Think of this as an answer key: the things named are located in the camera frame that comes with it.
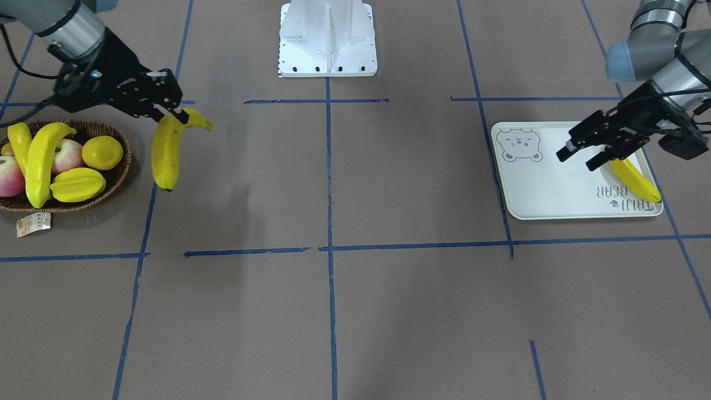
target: wicker basket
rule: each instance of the wicker basket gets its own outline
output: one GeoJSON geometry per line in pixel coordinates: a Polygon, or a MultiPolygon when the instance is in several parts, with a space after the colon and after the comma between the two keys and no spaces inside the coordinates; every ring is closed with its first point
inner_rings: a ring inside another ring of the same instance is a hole
{"type": "MultiPolygon", "coordinates": [[[[39,121],[29,124],[30,131],[34,136],[37,131],[43,126],[56,121],[39,121]]],[[[32,213],[37,211],[46,211],[51,213],[67,213],[71,211],[80,211],[95,206],[110,197],[126,179],[131,168],[131,147],[124,135],[115,127],[98,121],[77,121],[77,120],[61,120],[65,124],[77,130],[76,135],[67,136],[68,139],[79,142],[84,145],[89,139],[97,136],[111,136],[121,143],[124,148],[124,158],[121,162],[112,169],[100,171],[101,175],[106,179],[106,189],[98,196],[92,199],[81,201],[79,203],[63,203],[55,199],[49,199],[41,209],[32,207],[27,196],[20,194],[15,197],[0,197],[0,209],[18,213],[32,213]]],[[[0,140],[0,147],[5,145],[9,139],[7,137],[0,140]]]]}

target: cable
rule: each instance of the cable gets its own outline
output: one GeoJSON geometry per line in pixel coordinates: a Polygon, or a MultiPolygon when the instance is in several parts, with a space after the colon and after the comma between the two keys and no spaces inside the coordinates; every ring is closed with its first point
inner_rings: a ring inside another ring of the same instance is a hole
{"type": "Polygon", "coordinates": [[[15,67],[20,70],[25,75],[29,75],[33,78],[41,78],[41,79],[57,79],[59,75],[42,75],[40,73],[34,73],[26,70],[25,68],[22,68],[22,65],[17,62],[17,57],[15,57],[15,52],[12,51],[12,45],[10,44],[10,38],[7,36],[7,30],[5,29],[5,25],[0,25],[0,32],[2,32],[2,38],[5,40],[5,46],[7,47],[7,52],[10,53],[10,58],[12,59],[12,63],[15,64],[15,67]]]}
{"type": "MultiPolygon", "coordinates": [[[[711,122],[697,122],[696,120],[694,120],[694,123],[695,123],[696,125],[704,125],[704,126],[711,125],[711,122]]],[[[701,133],[701,134],[703,134],[703,135],[711,134],[711,130],[698,130],[698,132],[701,133]]]]}
{"type": "Polygon", "coordinates": [[[707,89],[693,89],[693,90],[678,90],[678,91],[676,91],[676,92],[666,92],[666,93],[659,93],[659,94],[656,94],[656,95],[644,96],[643,98],[636,98],[636,99],[634,99],[634,100],[630,100],[630,101],[628,101],[628,102],[624,102],[624,103],[618,104],[618,105],[616,105],[615,107],[613,107],[613,108],[607,110],[607,112],[605,112],[605,118],[609,117],[611,113],[613,113],[613,112],[615,112],[615,111],[617,111],[617,110],[619,110],[619,109],[621,109],[621,108],[623,108],[623,107],[627,107],[627,106],[629,106],[629,105],[632,105],[632,104],[635,104],[635,103],[638,103],[638,102],[641,102],[641,101],[651,100],[651,99],[657,99],[657,98],[666,98],[666,97],[669,97],[669,96],[694,95],[694,94],[697,94],[697,93],[709,93],[709,92],[711,92],[711,89],[707,88],[707,89]]]}
{"type": "Polygon", "coordinates": [[[48,98],[46,98],[45,100],[42,100],[42,101],[39,102],[39,104],[37,104],[32,110],[30,110],[30,112],[28,112],[27,114],[23,115],[22,117],[16,118],[15,120],[12,120],[12,121],[0,123],[0,128],[7,128],[7,127],[10,126],[10,125],[15,125],[15,124],[18,124],[18,123],[20,123],[20,122],[25,122],[25,121],[27,121],[28,119],[32,118],[35,114],[37,114],[38,112],[40,112],[43,108],[47,107],[48,105],[52,105],[53,100],[54,100],[54,96],[53,96],[53,95],[50,96],[50,97],[48,97],[48,98]]]}

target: label tag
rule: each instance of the label tag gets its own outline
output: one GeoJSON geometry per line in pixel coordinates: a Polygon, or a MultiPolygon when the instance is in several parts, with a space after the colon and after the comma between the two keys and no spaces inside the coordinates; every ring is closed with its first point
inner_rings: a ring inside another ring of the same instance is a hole
{"type": "Polygon", "coordinates": [[[21,238],[36,231],[52,227],[52,214],[34,213],[17,220],[17,237],[21,238]]]}

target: blue tape line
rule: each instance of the blue tape line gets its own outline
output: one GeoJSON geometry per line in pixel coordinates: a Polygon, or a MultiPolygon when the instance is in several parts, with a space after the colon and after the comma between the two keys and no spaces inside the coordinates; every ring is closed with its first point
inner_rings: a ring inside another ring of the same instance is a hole
{"type": "Polygon", "coordinates": [[[185,257],[202,256],[244,256],[247,254],[277,254],[277,253],[303,253],[310,247],[284,247],[284,248],[254,248],[246,250],[212,250],[212,251],[186,251],[185,257]]]}
{"type": "MultiPolygon", "coordinates": [[[[582,2],[582,6],[585,9],[585,14],[587,15],[587,19],[590,22],[590,26],[592,27],[593,32],[595,33],[595,38],[597,39],[597,43],[600,46],[600,51],[602,51],[602,55],[607,58],[607,52],[605,51],[605,48],[602,45],[602,41],[600,40],[600,36],[597,34],[597,28],[595,27],[595,22],[592,19],[592,16],[590,15],[590,11],[587,8],[587,4],[585,3],[585,0],[580,0],[582,2]]],[[[617,92],[619,93],[620,99],[624,98],[624,94],[622,93],[622,89],[620,88],[619,84],[615,84],[615,87],[617,87],[617,92]]],[[[642,153],[644,154],[644,157],[647,159],[647,151],[642,148],[642,153]]],[[[706,309],[706,314],[708,315],[709,319],[711,320],[711,305],[709,305],[709,301],[706,298],[706,294],[704,293],[703,286],[701,286],[701,282],[699,281],[699,278],[696,274],[696,269],[694,269],[694,265],[691,262],[691,258],[689,257],[688,252],[686,251],[686,246],[684,246],[684,240],[683,237],[679,234],[679,229],[676,226],[676,222],[674,221],[674,216],[671,213],[671,209],[669,205],[667,204],[665,197],[664,197],[664,192],[662,190],[662,186],[659,184],[659,181],[657,180],[656,173],[654,172],[654,168],[652,167],[652,164],[649,163],[649,170],[652,173],[652,178],[654,179],[654,182],[657,183],[657,187],[659,188],[659,193],[662,196],[662,200],[664,201],[664,204],[666,206],[666,213],[667,217],[669,218],[669,223],[671,223],[672,229],[674,230],[674,235],[679,243],[679,248],[681,249],[681,253],[684,256],[684,260],[686,261],[686,265],[689,268],[689,272],[691,273],[691,277],[694,280],[694,284],[696,285],[696,290],[699,292],[699,296],[701,297],[701,302],[704,305],[704,308],[706,309]]]]}
{"type": "Polygon", "coordinates": [[[38,102],[9,102],[7,107],[36,107],[38,104],[38,102]]]}
{"type": "MultiPolygon", "coordinates": [[[[709,238],[709,235],[697,235],[697,238],[709,238]]],[[[637,241],[675,241],[676,236],[622,236],[612,238],[567,238],[567,239],[537,239],[512,241],[514,246],[574,244],[574,243],[618,243],[637,241]]],[[[494,247],[508,246],[508,241],[479,242],[443,242],[443,243],[404,243],[404,244],[370,244],[355,246],[334,246],[334,251],[364,251],[364,250],[405,250],[410,248],[458,248],[458,247],[494,247]]],[[[319,247],[319,251],[327,251],[328,247],[319,247]]]]}
{"type": "Polygon", "coordinates": [[[183,27],[183,40],[180,43],[180,53],[178,53],[178,62],[176,64],[176,80],[180,78],[180,68],[183,65],[183,54],[185,53],[185,44],[188,42],[188,29],[190,29],[190,19],[193,15],[193,0],[188,1],[188,15],[185,18],[185,27],[183,27]]]}
{"type": "Polygon", "coordinates": [[[24,256],[1,257],[0,263],[30,263],[34,261],[74,261],[74,260],[107,260],[109,258],[139,258],[148,253],[120,253],[120,254],[77,254],[68,256],[24,256]]]}
{"type": "Polygon", "coordinates": [[[126,324],[126,329],[124,330],[124,341],[121,343],[121,357],[119,358],[119,367],[116,371],[116,382],[114,383],[112,400],[118,400],[119,392],[121,390],[121,381],[123,380],[124,366],[126,365],[126,354],[129,350],[129,339],[131,338],[131,328],[133,327],[133,316],[136,311],[136,301],[138,300],[139,278],[141,277],[141,272],[143,271],[143,260],[144,257],[140,257],[138,259],[138,266],[136,267],[136,277],[134,278],[134,289],[131,297],[131,315],[129,316],[129,321],[126,324]]]}
{"type": "Polygon", "coordinates": [[[488,242],[456,242],[456,243],[406,243],[406,244],[371,244],[361,246],[333,246],[333,251],[363,251],[363,250],[405,250],[409,248],[457,248],[457,247],[490,247],[508,246],[508,241],[488,242]]]}
{"type": "MultiPolygon", "coordinates": [[[[183,54],[185,53],[185,44],[188,38],[188,28],[190,27],[190,17],[193,12],[193,0],[188,2],[188,15],[185,21],[185,28],[183,29],[183,40],[181,42],[180,53],[178,55],[178,62],[176,64],[175,77],[178,80],[180,76],[181,63],[183,62],[183,54]]],[[[114,394],[112,400],[118,400],[119,392],[121,390],[121,382],[123,380],[124,365],[126,364],[126,354],[129,348],[129,339],[131,338],[131,328],[133,327],[133,317],[136,311],[136,301],[138,299],[138,289],[139,289],[139,279],[141,277],[141,272],[143,271],[143,260],[145,259],[146,246],[148,245],[148,236],[151,231],[151,220],[153,219],[153,210],[156,203],[156,191],[158,186],[153,183],[153,188],[151,189],[151,201],[148,205],[148,213],[146,215],[146,227],[144,229],[143,240],[141,241],[141,257],[138,259],[138,266],[136,267],[136,277],[134,279],[134,289],[133,296],[131,299],[131,315],[129,321],[126,324],[126,330],[124,331],[124,341],[121,346],[121,356],[119,357],[119,367],[116,371],[116,382],[114,383],[114,394]]]]}
{"type": "MultiPolygon", "coordinates": [[[[602,40],[600,40],[600,35],[597,32],[597,27],[595,26],[595,22],[592,20],[592,15],[590,14],[590,10],[587,8],[587,3],[585,0],[580,0],[582,3],[582,8],[585,9],[585,15],[587,15],[587,20],[590,22],[590,27],[592,28],[592,33],[595,34],[595,40],[597,40],[597,45],[600,46],[600,51],[602,52],[602,55],[607,59],[607,51],[605,51],[605,46],[602,44],[602,40]]],[[[624,98],[622,95],[622,89],[620,88],[620,85],[618,83],[615,83],[615,88],[617,89],[617,93],[619,94],[620,98],[624,98]]]]}
{"type": "MultiPolygon", "coordinates": [[[[684,240],[708,240],[711,234],[681,235],[684,240]]],[[[674,235],[659,236],[617,236],[610,238],[566,238],[566,239],[535,239],[513,241],[514,246],[550,245],[550,244],[575,244],[575,243],[620,243],[620,242],[645,242],[645,241],[676,241],[674,235]]],[[[407,250],[411,248],[465,248],[465,247],[494,247],[508,246],[508,241],[479,241],[479,242],[442,242],[442,243],[396,243],[396,244],[368,244],[354,246],[332,246],[333,251],[366,251],[366,250],[407,250]]],[[[311,250],[311,247],[287,248],[258,248],[235,249],[216,251],[187,251],[186,257],[195,256],[230,256],[245,254],[267,253],[302,253],[311,250]]],[[[328,251],[328,246],[319,247],[319,251],[328,251]]]]}
{"type": "Polygon", "coordinates": [[[245,104],[325,104],[326,100],[322,99],[301,99],[301,100],[247,100],[245,104]]]}
{"type": "Polygon", "coordinates": [[[333,279],[333,180],[331,170],[331,79],[326,78],[326,171],[328,174],[328,291],[331,313],[331,393],[338,400],[338,351],[336,348],[336,283],[333,279]]]}
{"type": "Polygon", "coordinates": [[[614,96],[578,96],[578,97],[540,97],[540,98],[453,98],[449,97],[454,102],[496,102],[496,101],[595,101],[595,100],[619,100],[614,96]]]}
{"type": "MultiPolygon", "coordinates": [[[[456,0],[456,6],[459,10],[459,21],[461,23],[461,31],[464,34],[464,45],[466,46],[466,54],[469,57],[469,67],[471,68],[471,78],[474,80],[474,91],[476,92],[476,97],[481,98],[481,92],[479,91],[479,80],[476,78],[476,69],[474,67],[474,58],[471,55],[471,46],[469,45],[469,34],[466,32],[466,24],[464,23],[464,12],[461,9],[461,0],[456,0]]],[[[493,172],[493,180],[496,183],[496,190],[498,191],[498,202],[501,208],[501,218],[503,219],[503,227],[506,230],[506,239],[508,240],[508,247],[511,258],[513,258],[513,242],[511,239],[511,230],[508,227],[508,217],[506,216],[506,207],[503,201],[503,191],[501,190],[501,182],[499,181],[498,171],[496,169],[496,161],[493,155],[493,146],[491,144],[491,138],[488,133],[488,126],[486,124],[486,116],[484,115],[484,106],[481,101],[478,101],[479,114],[481,116],[481,126],[484,129],[484,139],[486,140],[486,149],[489,153],[489,162],[491,163],[491,171],[493,172]]]]}
{"type": "Polygon", "coordinates": [[[390,102],[390,99],[293,99],[293,100],[247,100],[245,104],[326,104],[326,103],[390,102]]]}
{"type": "Polygon", "coordinates": [[[711,239],[711,235],[704,235],[704,234],[699,234],[699,235],[682,235],[682,239],[684,240],[694,240],[694,239],[711,239]]]}
{"type": "Polygon", "coordinates": [[[535,342],[528,341],[531,347],[531,355],[533,356],[533,366],[535,367],[536,379],[538,379],[538,391],[540,392],[540,400],[546,400],[545,386],[543,385],[543,375],[540,373],[540,364],[538,363],[538,352],[535,349],[535,342]]]}
{"type": "MultiPolygon", "coordinates": [[[[27,41],[27,46],[25,46],[25,52],[22,53],[22,57],[20,58],[20,61],[18,64],[23,65],[25,63],[25,60],[27,60],[27,55],[30,53],[30,48],[32,47],[32,42],[35,39],[35,34],[32,33],[30,35],[30,39],[27,41]]],[[[5,96],[5,100],[2,102],[2,106],[0,106],[0,121],[2,121],[2,117],[5,115],[5,110],[7,110],[7,105],[10,103],[10,97],[12,96],[12,92],[15,90],[15,85],[17,84],[17,80],[20,78],[20,70],[15,71],[15,76],[12,78],[12,83],[10,84],[10,88],[7,90],[7,95],[5,96]]]]}
{"type": "MultiPolygon", "coordinates": [[[[642,153],[644,154],[644,157],[647,159],[647,151],[642,148],[642,153]]],[[[689,257],[689,253],[686,251],[686,246],[684,245],[684,240],[682,236],[679,234],[679,228],[676,226],[676,222],[674,221],[674,215],[671,213],[671,209],[667,205],[666,197],[664,196],[664,191],[662,190],[662,186],[659,184],[659,181],[657,180],[657,174],[654,172],[654,168],[652,167],[652,164],[649,163],[649,171],[652,173],[652,178],[654,179],[654,182],[657,183],[657,187],[659,189],[659,193],[662,196],[662,200],[664,201],[664,204],[666,205],[666,213],[667,216],[669,217],[669,223],[671,223],[671,227],[674,230],[674,235],[677,239],[677,242],[679,243],[679,248],[681,249],[681,253],[684,256],[684,260],[686,261],[686,266],[689,268],[689,272],[691,273],[691,278],[694,281],[694,285],[696,286],[696,290],[699,292],[699,296],[701,297],[701,303],[704,305],[704,308],[706,309],[706,315],[708,315],[709,320],[711,320],[711,305],[709,304],[709,300],[706,298],[706,293],[704,292],[703,286],[701,286],[701,282],[699,281],[699,277],[696,274],[696,269],[694,268],[694,264],[691,262],[691,257],[689,257]]]]}
{"type": "Polygon", "coordinates": [[[676,236],[622,236],[614,238],[573,238],[573,239],[538,239],[529,241],[514,241],[516,245],[534,244],[573,244],[573,243],[619,243],[643,241],[674,241],[676,236]]]}

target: red apple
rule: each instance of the red apple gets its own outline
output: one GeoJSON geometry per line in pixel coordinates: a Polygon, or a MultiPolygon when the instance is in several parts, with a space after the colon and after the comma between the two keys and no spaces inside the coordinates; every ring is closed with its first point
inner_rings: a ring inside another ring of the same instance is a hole
{"type": "Polygon", "coordinates": [[[52,174],[57,175],[84,166],[81,144],[70,139],[62,139],[57,149],[52,162],[52,174]]]}
{"type": "Polygon", "coordinates": [[[12,197],[25,191],[25,177],[12,156],[0,156],[0,197],[12,197]]]}

